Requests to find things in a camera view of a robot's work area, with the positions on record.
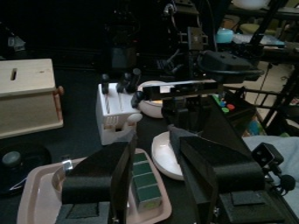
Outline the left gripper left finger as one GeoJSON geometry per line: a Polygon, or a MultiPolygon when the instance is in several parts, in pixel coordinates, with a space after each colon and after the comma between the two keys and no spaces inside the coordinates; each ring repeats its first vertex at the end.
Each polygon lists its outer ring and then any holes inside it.
{"type": "Polygon", "coordinates": [[[56,224],[127,224],[136,135],[83,159],[61,184],[56,224]]]}

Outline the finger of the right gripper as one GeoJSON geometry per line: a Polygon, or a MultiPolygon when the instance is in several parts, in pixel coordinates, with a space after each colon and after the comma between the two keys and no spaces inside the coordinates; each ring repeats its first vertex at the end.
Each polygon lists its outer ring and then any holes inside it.
{"type": "Polygon", "coordinates": [[[131,99],[131,106],[134,109],[138,108],[139,106],[139,103],[142,102],[142,100],[146,98],[146,94],[143,91],[136,91],[134,96],[132,96],[132,99],[131,99]]]}
{"type": "Polygon", "coordinates": [[[203,130],[208,108],[200,97],[172,98],[163,100],[163,118],[168,124],[190,132],[203,130]]]}

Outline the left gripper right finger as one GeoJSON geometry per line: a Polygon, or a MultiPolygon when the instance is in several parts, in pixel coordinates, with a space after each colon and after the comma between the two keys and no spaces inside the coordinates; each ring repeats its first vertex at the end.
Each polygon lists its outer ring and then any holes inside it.
{"type": "Polygon", "coordinates": [[[179,138],[179,165],[198,224],[291,224],[276,148],[231,148],[198,136],[179,138]]]}

